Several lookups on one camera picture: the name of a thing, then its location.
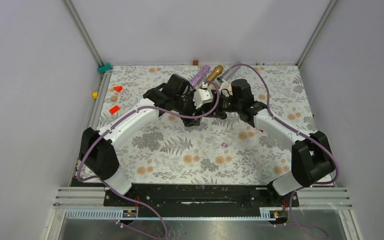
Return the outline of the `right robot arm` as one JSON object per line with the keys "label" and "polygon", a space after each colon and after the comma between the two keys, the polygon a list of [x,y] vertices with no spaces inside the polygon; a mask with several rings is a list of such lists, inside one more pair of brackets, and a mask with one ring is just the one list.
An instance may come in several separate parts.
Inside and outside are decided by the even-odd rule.
{"label": "right robot arm", "polygon": [[200,107],[205,111],[215,108],[213,118],[224,119],[227,113],[237,113],[239,118],[258,130],[274,137],[291,152],[290,171],[268,184],[267,201],[281,205],[287,194],[317,184],[319,180],[336,171],[327,136],[300,132],[269,111],[267,104],[256,101],[251,86],[245,79],[231,83],[231,93],[206,90]]}

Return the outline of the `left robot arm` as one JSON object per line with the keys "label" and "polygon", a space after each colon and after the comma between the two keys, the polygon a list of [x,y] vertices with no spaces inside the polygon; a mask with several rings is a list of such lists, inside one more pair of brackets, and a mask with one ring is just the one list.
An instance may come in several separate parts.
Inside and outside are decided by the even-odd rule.
{"label": "left robot arm", "polygon": [[173,74],[168,82],[153,87],[128,112],[102,128],[88,127],[81,137],[78,170],[87,166],[104,185],[116,193],[124,206],[132,204],[135,192],[120,166],[116,148],[127,142],[142,127],[167,113],[189,123],[214,112],[221,94],[207,89],[195,89],[187,79]]}

